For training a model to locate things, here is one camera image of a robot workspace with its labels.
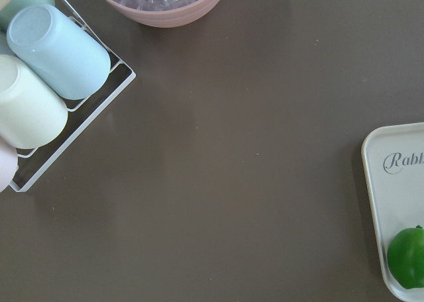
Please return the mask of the pink ribbed bowl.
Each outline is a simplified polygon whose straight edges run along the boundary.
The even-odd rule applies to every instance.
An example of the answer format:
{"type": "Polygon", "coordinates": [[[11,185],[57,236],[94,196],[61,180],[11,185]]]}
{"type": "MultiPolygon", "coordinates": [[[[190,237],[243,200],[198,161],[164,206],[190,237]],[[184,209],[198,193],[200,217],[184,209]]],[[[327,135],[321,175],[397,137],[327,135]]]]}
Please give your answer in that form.
{"type": "Polygon", "coordinates": [[[112,8],[132,21],[156,28],[188,25],[205,16],[220,0],[198,0],[190,5],[168,11],[142,11],[105,0],[112,8]]]}

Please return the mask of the cream white plastic cup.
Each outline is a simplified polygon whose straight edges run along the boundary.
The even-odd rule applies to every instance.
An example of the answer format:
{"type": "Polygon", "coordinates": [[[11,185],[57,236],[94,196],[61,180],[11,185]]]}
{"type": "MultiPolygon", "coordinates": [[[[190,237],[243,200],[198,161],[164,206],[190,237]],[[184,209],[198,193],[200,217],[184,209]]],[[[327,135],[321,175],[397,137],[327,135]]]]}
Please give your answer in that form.
{"type": "Polygon", "coordinates": [[[65,128],[63,100],[22,60],[1,55],[1,137],[20,149],[52,142],[65,128]]]}

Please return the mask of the cream rabbit serving tray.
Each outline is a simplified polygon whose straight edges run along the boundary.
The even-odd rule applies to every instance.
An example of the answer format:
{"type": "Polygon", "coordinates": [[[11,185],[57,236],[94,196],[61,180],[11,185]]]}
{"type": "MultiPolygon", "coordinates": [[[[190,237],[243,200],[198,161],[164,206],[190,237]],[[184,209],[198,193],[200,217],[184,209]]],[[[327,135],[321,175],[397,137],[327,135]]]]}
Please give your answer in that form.
{"type": "Polygon", "coordinates": [[[423,225],[423,123],[377,128],[361,153],[384,283],[402,301],[422,301],[423,289],[393,278],[386,255],[398,232],[423,225]]]}

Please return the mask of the light blue plastic cup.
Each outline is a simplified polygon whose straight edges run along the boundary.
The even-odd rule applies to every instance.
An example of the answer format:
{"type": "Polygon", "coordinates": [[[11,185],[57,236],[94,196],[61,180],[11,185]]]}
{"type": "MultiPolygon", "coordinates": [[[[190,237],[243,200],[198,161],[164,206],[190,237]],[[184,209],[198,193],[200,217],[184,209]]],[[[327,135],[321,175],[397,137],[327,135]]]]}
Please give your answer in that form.
{"type": "Polygon", "coordinates": [[[7,28],[7,43],[64,99],[80,100],[93,95],[109,76],[108,51],[49,4],[19,11],[7,28]]]}

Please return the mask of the pale pink plastic cup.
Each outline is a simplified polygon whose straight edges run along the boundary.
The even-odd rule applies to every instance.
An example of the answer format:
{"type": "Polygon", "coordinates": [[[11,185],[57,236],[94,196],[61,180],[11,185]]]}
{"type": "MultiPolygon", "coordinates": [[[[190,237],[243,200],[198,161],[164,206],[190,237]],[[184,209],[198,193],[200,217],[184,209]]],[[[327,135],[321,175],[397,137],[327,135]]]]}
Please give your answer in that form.
{"type": "Polygon", "coordinates": [[[17,151],[14,147],[8,145],[1,138],[1,150],[0,150],[0,170],[1,170],[1,182],[0,190],[5,190],[10,182],[13,180],[15,173],[18,168],[18,156],[17,151]]]}

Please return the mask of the green lime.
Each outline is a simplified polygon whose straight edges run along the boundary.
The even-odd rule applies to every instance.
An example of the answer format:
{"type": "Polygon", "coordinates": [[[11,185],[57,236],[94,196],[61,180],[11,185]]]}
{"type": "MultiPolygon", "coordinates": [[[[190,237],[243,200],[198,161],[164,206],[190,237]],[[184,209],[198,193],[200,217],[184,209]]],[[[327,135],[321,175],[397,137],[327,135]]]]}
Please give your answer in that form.
{"type": "Polygon", "coordinates": [[[388,246],[387,260],[389,271],[404,289],[423,288],[423,227],[398,232],[388,246]]]}

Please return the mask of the mint green plastic cup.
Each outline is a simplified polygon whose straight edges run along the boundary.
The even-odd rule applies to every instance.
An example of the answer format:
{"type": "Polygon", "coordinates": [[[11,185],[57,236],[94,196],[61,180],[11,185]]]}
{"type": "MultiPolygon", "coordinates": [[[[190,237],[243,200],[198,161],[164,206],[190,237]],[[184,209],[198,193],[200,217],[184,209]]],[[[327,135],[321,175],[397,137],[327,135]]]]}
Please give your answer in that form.
{"type": "Polygon", "coordinates": [[[50,4],[55,6],[55,0],[11,0],[1,10],[1,29],[6,30],[10,21],[19,11],[37,4],[50,4]]]}

